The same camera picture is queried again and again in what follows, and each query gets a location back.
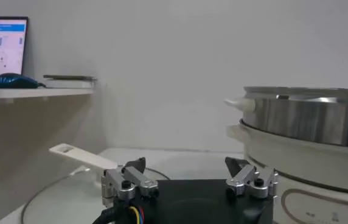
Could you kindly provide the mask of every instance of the laptop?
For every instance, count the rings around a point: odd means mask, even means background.
[[[0,75],[23,73],[28,17],[0,16]]]

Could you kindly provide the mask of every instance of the white table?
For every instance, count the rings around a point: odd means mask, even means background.
[[[243,158],[243,153],[216,153],[181,150],[106,149],[100,153],[118,164],[146,157],[147,167],[158,170],[171,179],[224,179],[229,172],[224,163],[226,156]],[[23,206],[0,220],[0,224],[20,224]]]

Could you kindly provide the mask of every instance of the screw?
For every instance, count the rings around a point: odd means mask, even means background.
[[[122,189],[129,189],[131,188],[132,183],[129,180],[125,180],[123,182],[121,182],[121,188]]]
[[[262,187],[264,183],[265,183],[264,180],[263,180],[263,179],[260,179],[260,178],[257,178],[257,179],[254,181],[255,187]]]

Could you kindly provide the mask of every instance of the blue computer mouse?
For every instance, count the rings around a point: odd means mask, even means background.
[[[0,88],[7,89],[36,89],[39,86],[44,86],[36,80],[29,77],[15,74],[5,73],[0,75]]]

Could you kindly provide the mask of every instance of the black cable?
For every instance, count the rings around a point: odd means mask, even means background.
[[[146,170],[149,170],[149,171],[151,171],[151,172],[157,173],[157,174],[163,176],[164,178],[166,178],[166,179],[168,179],[168,180],[171,180],[168,176],[164,175],[162,172],[159,172],[159,171],[157,171],[157,170],[154,170],[154,169],[151,169],[151,168],[148,168],[148,167],[146,167],[145,169],[146,169]]]
[[[104,209],[101,212],[101,215],[93,222],[93,224],[108,224],[118,220],[123,216],[126,207],[127,205],[125,203],[122,203],[120,205],[117,205],[116,207]]]

